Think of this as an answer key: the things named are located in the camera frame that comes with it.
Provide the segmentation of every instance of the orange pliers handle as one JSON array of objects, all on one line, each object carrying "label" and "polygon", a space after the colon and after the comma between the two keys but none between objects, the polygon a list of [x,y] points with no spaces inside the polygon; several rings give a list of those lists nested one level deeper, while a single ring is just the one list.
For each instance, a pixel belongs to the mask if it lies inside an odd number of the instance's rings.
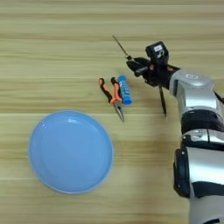
[{"label": "orange pliers handle", "polygon": [[111,78],[111,83],[114,85],[114,97],[118,102],[123,102],[123,99],[120,97],[121,95],[121,90],[120,90],[120,86],[119,83],[116,81],[115,77]]},{"label": "orange pliers handle", "polygon": [[105,84],[105,80],[103,78],[99,79],[101,91],[108,97],[108,102],[113,105],[115,102],[122,102],[123,100],[120,97],[120,87],[115,77],[111,79],[111,83],[114,85],[114,94],[111,94],[109,87]]}]

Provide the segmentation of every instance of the table surface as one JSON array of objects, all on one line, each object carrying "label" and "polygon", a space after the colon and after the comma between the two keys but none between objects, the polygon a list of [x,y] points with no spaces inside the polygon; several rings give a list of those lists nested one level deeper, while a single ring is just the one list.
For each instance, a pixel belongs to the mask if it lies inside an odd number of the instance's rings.
[{"label": "table surface", "polygon": [[[223,90],[221,0],[3,0],[0,2],[0,222],[3,224],[179,224],[188,202],[172,189],[179,147],[177,102],[135,78],[116,35],[133,56],[163,40],[170,63],[212,77]],[[122,123],[98,78],[125,73],[134,103]],[[32,172],[27,145],[39,119],[76,109],[101,122],[115,146],[107,181],[64,195]]]}]

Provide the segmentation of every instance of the wood grain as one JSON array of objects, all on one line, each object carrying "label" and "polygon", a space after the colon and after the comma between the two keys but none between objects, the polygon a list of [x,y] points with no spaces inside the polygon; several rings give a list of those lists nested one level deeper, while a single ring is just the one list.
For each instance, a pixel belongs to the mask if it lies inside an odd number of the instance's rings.
[{"label": "wood grain", "polygon": [[[171,63],[215,79],[223,90],[222,0],[0,1],[0,223],[179,224],[188,203],[172,190],[179,147],[177,103],[125,66],[116,35],[133,56],[163,40]],[[97,80],[126,73],[134,104],[121,123]],[[100,121],[115,145],[115,164],[95,191],[54,192],[33,174],[27,157],[36,123],[59,109]]]}]

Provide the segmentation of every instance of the pliers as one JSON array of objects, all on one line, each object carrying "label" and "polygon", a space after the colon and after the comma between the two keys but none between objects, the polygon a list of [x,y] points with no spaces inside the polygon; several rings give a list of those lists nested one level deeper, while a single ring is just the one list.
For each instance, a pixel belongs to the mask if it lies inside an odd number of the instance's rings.
[{"label": "pliers", "polygon": [[101,88],[101,91],[108,97],[108,102],[111,105],[114,105],[115,112],[119,115],[121,120],[124,122],[123,108],[122,108],[123,99],[119,95],[119,91],[120,91],[119,83],[116,81],[115,77],[111,78],[111,83],[114,85],[114,94],[111,94],[109,87],[106,86],[105,84],[105,80],[103,78],[99,79],[99,86]]}]

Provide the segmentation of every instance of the blue plate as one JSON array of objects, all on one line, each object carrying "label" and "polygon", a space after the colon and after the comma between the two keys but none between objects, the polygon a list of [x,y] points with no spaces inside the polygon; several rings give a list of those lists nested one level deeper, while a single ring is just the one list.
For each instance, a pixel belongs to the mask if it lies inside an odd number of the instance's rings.
[{"label": "blue plate", "polygon": [[86,193],[106,178],[113,144],[92,117],[60,111],[45,117],[31,134],[29,159],[38,178],[61,193]]}]

